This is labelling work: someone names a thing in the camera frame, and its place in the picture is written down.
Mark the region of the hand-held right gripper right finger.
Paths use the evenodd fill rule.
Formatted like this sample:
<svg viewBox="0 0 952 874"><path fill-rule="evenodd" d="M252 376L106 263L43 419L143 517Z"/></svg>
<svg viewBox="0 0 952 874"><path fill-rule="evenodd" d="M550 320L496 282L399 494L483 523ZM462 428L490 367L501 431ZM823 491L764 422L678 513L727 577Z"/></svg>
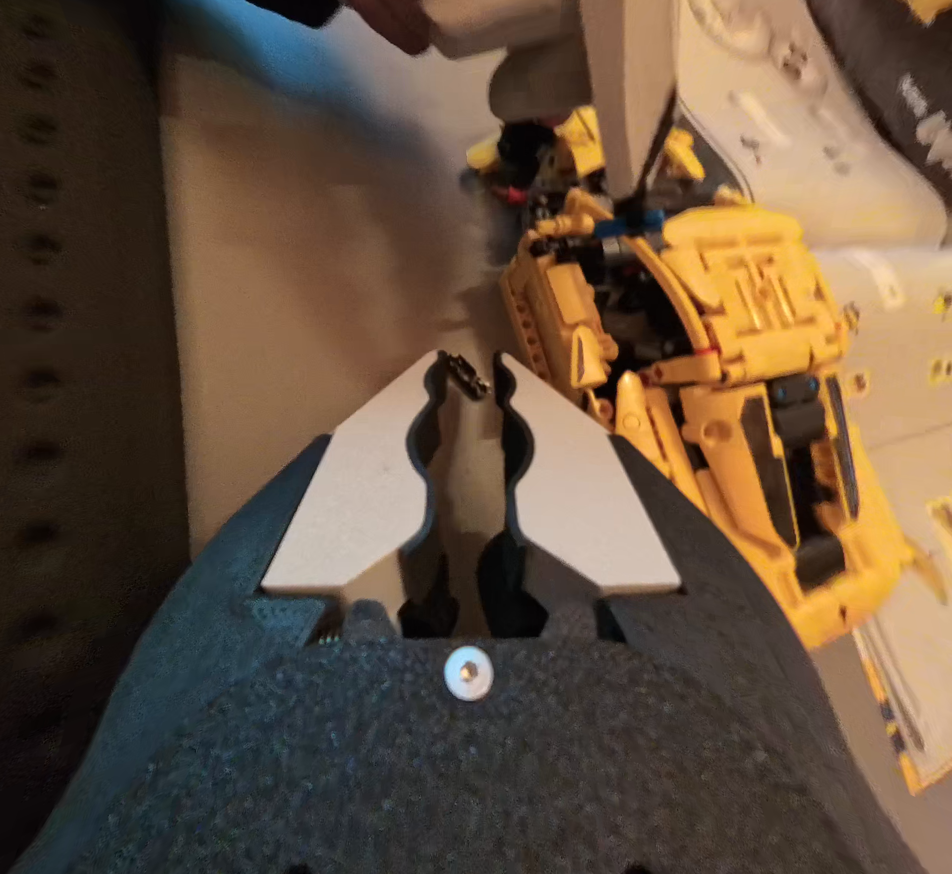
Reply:
<svg viewBox="0 0 952 874"><path fill-rule="evenodd" d="M567 617L622 638L611 599L673 593L681 575L603 426L513 355L492 369L505 513L477 570L489 633L536 638Z"/></svg>

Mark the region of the toy car set box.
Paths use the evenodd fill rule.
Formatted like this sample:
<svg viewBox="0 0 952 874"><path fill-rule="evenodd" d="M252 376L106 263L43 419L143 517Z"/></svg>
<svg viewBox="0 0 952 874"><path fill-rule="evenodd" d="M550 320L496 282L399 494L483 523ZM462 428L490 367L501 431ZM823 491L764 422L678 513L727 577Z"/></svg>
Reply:
<svg viewBox="0 0 952 874"><path fill-rule="evenodd" d="M950 9L922 23L904 0L806 0L874 127L951 203Z"/></svg>

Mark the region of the black beam piece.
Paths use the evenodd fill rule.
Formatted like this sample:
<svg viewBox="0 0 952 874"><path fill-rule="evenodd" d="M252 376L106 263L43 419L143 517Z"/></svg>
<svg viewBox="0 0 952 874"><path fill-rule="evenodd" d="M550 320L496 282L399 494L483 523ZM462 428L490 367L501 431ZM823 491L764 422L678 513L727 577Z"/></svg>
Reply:
<svg viewBox="0 0 952 874"><path fill-rule="evenodd" d="M471 401L480 402L491 393L490 384L463 355L446 352L446 369L450 379Z"/></svg>

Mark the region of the yellow toy car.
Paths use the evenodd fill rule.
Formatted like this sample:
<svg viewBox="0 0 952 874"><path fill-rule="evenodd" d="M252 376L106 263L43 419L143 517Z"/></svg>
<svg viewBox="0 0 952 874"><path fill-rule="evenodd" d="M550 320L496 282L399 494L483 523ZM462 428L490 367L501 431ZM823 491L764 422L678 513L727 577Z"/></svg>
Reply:
<svg viewBox="0 0 952 874"><path fill-rule="evenodd" d="M466 171L521 215L500 285L528 367L705 513L815 650L870 621L913 552L847 412L848 320L802 227L707 148L674 119L628 210L592 106L500 125ZM593 235L644 209L661 232Z"/></svg>

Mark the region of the instruction booklet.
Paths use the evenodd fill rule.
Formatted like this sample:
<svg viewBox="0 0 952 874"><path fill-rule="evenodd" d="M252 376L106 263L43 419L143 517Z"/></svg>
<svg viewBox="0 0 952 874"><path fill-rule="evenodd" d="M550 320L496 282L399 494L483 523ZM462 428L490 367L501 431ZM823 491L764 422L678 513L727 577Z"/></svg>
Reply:
<svg viewBox="0 0 952 874"><path fill-rule="evenodd" d="M950 0L904 0L922 23ZM787 214L848 320L851 423L913 552L847 634L909 794L950 786L950 208L874 127L806 0L681 0L686 118Z"/></svg>

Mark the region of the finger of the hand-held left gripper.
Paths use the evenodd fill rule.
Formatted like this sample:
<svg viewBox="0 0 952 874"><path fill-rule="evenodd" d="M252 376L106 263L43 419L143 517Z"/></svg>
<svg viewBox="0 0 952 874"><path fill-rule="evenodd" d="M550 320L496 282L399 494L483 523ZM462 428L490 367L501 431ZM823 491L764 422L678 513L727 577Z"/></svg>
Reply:
<svg viewBox="0 0 952 874"><path fill-rule="evenodd" d="M614 201L646 190L677 91L678 0L579 0L606 184Z"/></svg>

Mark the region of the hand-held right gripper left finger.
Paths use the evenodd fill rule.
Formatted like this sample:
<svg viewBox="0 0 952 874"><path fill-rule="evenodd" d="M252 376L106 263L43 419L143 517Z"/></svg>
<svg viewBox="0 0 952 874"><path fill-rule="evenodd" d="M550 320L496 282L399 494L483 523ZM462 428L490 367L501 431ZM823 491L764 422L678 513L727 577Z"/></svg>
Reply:
<svg viewBox="0 0 952 874"><path fill-rule="evenodd" d="M448 373L446 351L426 353L324 436L261 580L266 593L316 597L340 612L375 601L411 638L452 633L458 601L428 471Z"/></svg>

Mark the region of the blue pin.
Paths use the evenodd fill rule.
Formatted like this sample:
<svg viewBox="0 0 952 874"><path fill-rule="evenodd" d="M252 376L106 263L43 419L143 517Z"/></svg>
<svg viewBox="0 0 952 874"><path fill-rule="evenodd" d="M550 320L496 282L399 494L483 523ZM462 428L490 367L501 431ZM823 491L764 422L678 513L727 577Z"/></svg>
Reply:
<svg viewBox="0 0 952 874"><path fill-rule="evenodd" d="M593 235L599 239L618 236L643 236L659 233L663 229L666 215L660 209L644 209L629 212L601 221L595 225Z"/></svg>

